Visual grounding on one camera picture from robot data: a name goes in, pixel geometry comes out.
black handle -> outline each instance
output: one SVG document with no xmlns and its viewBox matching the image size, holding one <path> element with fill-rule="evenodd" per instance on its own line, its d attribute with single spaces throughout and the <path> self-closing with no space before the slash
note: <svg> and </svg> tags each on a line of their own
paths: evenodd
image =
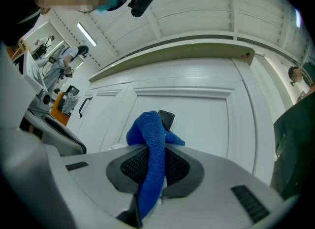
<svg viewBox="0 0 315 229">
<path fill-rule="evenodd" d="M 82 108 L 83 108 L 85 102 L 86 102 L 87 100 L 91 100 L 91 99 L 93 99 L 93 97 L 86 98 L 86 99 L 83 101 L 83 103 L 82 103 L 82 105 L 81 105 L 81 107 L 80 107 L 80 109 L 79 109 L 80 118 L 82 118 L 82 116 L 83 116 L 82 113 L 81 113 L 81 110 L 82 110 Z"/>
</svg>

white cabinet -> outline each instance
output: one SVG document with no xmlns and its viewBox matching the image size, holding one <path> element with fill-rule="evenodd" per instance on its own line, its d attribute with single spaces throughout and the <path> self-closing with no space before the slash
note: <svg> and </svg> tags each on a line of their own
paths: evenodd
<svg viewBox="0 0 315 229">
<path fill-rule="evenodd" d="M 101 151 L 120 143 L 146 111 L 175 114 L 171 127 L 186 146 L 228 158 L 252 172 L 255 129 L 252 108 L 241 80 L 167 78 L 133 82 L 124 95 Z"/>
<path fill-rule="evenodd" d="M 77 136 L 87 147 L 87 153 L 101 149 L 108 126 L 115 114 L 116 105 L 124 95 L 128 85 L 107 86 L 93 94 L 91 105 L 80 125 Z"/>
<path fill-rule="evenodd" d="M 77 134 L 81 123 L 91 106 L 93 94 L 96 90 L 87 91 L 74 107 L 71 117 L 67 123 L 67 128 L 74 134 Z"/>
<path fill-rule="evenodd" d="M 88 153 L 120 143 L 146 111 L 175 114 L 171 127 L 186 146 L 227 158 L 270 184 L 274 131 L 263 93 L 241 60 L 198 58 L 124 70 L 93 82 L 69 123 Z"/>
</svg>

white door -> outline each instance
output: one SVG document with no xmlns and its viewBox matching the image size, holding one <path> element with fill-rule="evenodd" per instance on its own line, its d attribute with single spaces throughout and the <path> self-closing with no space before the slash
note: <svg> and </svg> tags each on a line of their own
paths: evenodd
<svg viewBox="0 0 315 229">
<path fill-rule="evenodd" d="M 128 84 L 107 86 L 95 92 L 95 97 L 77 133 L 78 138 L 86 146 L 88 154 L 100 151 L 116 105 L 122 99 L 127 87 Z"/>
<path fill-rule="evenodd" d="M 164 110 L 175 114 L 170 130 L 187 147 L 253 170 L 255 128 L 242 80 L 185 77 L 133 82 L 118 108 L 101 151 L 126 144 L 128 130 L 143 112 Z"/>
<path fill-rule="evenodd" d="M 67 123 L 67 128 L 75 135 L 78 133 L 86 112 L 91 106 L 95 92 L 96 90 L 87 91 L 73 109 L 71 117 Z"/>
</svg>

white ceiling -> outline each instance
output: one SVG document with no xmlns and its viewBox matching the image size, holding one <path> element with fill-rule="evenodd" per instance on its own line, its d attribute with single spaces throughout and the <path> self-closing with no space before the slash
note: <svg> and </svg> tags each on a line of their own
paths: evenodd
<svg viewBox="0 0 315 229">
<path fill-rule="evenodd" d="M 305 27 L 295 25 L 294 8 L 286 0 L 154 0 L 140 18 L 128 2 L 116 11 L 55 11 L 80 44 L 104 67 L 143 47 L 187 36 L 226 36 L 268 45 L 302 61 L 314 49 Z M 93 47 L 77 23 L 96 40 Z"/>
</svg>

blue towel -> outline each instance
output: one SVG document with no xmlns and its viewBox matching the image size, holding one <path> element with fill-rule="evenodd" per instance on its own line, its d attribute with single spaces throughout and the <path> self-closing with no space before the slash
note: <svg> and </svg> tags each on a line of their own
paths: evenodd
<svg viewBox="0 0 315 229">
<path fill-rule="evenodd" d="M 171 131 L 167 132 L 155 111 L 145 112 L 136 119 L 127 133 L 128 145 L 147 144 L 149 161 L 147 177 L 139 186 L 138 204 L 141 219 L 154 207 L 161 192 L 165 176 L 165 142 L 185 145 Z"/>
</svg>

